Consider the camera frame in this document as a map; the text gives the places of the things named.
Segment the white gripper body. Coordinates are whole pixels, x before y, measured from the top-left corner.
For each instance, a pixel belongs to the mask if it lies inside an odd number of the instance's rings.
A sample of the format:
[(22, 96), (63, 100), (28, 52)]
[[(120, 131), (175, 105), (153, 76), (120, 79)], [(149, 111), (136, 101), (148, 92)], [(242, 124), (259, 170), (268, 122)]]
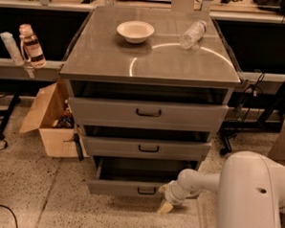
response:
[(177, 181), (171, 181), (163, 184), (159, 188), (159, 192), (163, 194), (164, 200), (170, 205), (178, 205), (185, 199), (198, 196), (202, 192), (202, 188), (189, 189), (182, 187)]

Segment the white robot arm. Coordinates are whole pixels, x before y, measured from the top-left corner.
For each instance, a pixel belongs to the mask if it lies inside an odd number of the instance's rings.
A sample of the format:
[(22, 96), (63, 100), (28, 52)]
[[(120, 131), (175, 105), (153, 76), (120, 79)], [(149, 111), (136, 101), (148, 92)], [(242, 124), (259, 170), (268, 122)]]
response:
[(251, 151), (238, 151), (219, 173), (184, 169), (162, 185), (160, 214), (202, 191), (218, 194), (217, 228), (281, 228), (285, 214), (285, 167)]

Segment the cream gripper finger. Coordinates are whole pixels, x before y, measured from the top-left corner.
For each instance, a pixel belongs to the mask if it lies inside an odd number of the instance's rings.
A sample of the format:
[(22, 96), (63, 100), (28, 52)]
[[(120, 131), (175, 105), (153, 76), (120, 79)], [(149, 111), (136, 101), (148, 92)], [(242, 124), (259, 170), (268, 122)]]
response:
[(167, 200), (162, 200), (161, 205), (158, 209), (159, 214), (167, 214), (170, 211), (172, 211), (173, 206), (167, 201)]

